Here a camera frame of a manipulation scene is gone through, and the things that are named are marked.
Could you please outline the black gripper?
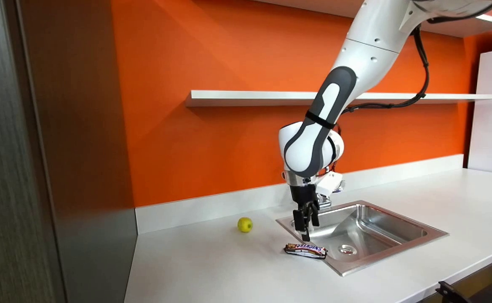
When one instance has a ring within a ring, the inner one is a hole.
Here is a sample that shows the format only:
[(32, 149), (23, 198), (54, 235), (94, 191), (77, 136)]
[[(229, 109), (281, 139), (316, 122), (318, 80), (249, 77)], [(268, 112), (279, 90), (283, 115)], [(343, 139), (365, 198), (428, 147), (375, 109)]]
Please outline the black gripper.
[(298, 208), (293, 211), (295, 228), (300, 230), (301, 240), (308, 242), (308, 225), (318, 225), (318, 200), (313, 184), (296, 186), (291, 184), (291, 198), (296, 201)]

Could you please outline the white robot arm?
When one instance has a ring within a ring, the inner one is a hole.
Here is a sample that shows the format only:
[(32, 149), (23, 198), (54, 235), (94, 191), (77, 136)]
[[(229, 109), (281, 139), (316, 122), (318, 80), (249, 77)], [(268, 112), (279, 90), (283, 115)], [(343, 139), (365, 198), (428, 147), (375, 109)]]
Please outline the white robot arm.
[(423, 21), (465, 19), (492, 9), (492, 0), (364, 0), (345, 35), (342, 48), (320, 83), (301, 120), (279, 129), (279, 151), (284, 178), (298, 203), (293, 210), (295, 228), (303, 240), (318, 223), (318, 188), (343, 151), (333, 131), (338, 117), (352, 110), (352, 100), (379, 83), (401, 53), (409, 35), (428, 63), (421, 43)]

